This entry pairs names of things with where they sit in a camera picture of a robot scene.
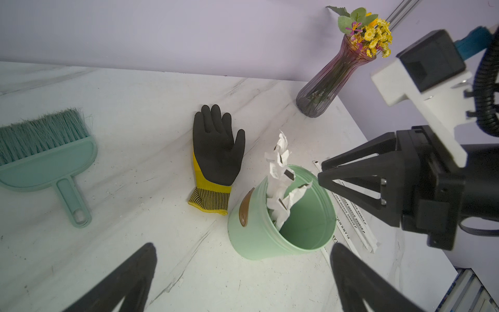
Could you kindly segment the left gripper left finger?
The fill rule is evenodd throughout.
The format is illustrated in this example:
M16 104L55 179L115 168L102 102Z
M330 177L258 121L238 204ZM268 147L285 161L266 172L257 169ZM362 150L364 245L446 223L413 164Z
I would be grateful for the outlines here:
M153 243L146 243L66 311L144 311L157 266Z

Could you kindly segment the black yellow work glove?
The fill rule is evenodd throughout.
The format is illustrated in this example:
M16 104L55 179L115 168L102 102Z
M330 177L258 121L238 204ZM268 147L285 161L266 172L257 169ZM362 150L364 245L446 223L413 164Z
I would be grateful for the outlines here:
M226 215L231 188L240 173L246 147L243 129L233 134L232 116L217 104L194 115L193 167L196 186L188 203L205 213Z

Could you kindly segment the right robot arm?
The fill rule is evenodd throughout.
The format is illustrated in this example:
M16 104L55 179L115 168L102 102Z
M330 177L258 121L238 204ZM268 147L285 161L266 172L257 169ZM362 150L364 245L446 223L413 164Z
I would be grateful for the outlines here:
M429 32L372 75L387 105L409 100L426 124L385 133L322 163L318 182L384 223L425 234L451 250L467 218L498 220L498 145L458 143L455 128L474 122L498 136L498 33L477 27L454 41Z

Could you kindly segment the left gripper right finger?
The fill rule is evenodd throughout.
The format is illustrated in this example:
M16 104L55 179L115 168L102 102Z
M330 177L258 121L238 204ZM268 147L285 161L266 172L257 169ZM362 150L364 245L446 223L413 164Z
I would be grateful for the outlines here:
M421 311L343 244L333 245L330 255L333 277L343 310Z

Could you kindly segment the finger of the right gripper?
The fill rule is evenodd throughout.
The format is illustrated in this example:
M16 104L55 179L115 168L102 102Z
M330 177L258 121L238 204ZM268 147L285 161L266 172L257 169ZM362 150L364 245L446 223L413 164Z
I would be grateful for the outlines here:
M357 148L322 162L322 171L336 168L346 163L360 160L361 158L374 155L394 152L396 150L396 134L385 133L375 139L372 139Z
M402 220L404 160L399 152L346 161L335 157L321 164L323 188L356 204L373 217L398 228Z

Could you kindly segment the green hand brush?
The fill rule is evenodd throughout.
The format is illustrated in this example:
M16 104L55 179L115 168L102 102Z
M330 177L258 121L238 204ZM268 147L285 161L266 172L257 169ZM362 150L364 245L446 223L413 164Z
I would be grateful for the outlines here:
M54 188L76 228L92 217L74 177L97 156L96 141L81 113L66 109L1 128L1 186L16 192Z

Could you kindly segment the bundle of wrapped straws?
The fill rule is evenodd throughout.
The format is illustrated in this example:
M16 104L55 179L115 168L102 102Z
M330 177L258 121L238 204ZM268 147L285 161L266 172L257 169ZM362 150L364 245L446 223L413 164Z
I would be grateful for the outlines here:
M288 165L290 154L287 137L283 131L280 131L274 149L265 153L265 159L269 165L266 206L270 212L272 223L278 231L281 231L284 223L290 217L291 208L304 197L306 191L313 185L312 181L307 181L298 187L292 187L288 195L285 195L287 189L296 181L295 171Z

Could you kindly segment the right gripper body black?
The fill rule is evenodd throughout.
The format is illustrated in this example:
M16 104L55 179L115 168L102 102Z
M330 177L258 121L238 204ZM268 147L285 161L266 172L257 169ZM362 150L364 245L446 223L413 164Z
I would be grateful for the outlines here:
M425 234L432 248L452 250L463 201L465 178L450 152L429 126L396 132L404 160L400 227Z

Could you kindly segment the green storage cup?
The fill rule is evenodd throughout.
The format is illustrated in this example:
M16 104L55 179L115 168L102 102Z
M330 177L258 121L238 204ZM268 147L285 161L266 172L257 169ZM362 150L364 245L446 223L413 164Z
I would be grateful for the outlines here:
M267 179L253 188L229 214L230 243L242 257L262 260L315 252L333 238L336 213L330 196L309 170L292 165L295 181L286 190L312 183L304 196L291 207L291 215L281 229L271 220L267 208Z

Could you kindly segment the yellow flower bouquet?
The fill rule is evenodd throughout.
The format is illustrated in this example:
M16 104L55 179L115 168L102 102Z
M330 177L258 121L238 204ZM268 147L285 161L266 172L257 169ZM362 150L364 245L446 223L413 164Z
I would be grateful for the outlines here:
M355 51L368 58L376 58L378 55L387 58L391 55L393 37L388 21L368 12L364 7L352 12L348 12L345 7L326 8L338 15L338 28Z

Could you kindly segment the purple glass vase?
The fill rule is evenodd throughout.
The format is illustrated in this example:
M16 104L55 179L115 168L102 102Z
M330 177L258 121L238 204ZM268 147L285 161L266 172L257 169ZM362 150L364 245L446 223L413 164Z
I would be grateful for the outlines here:
M344 36L338 54L296 96L299 111L310 118L322 115L354 71L375 59Z

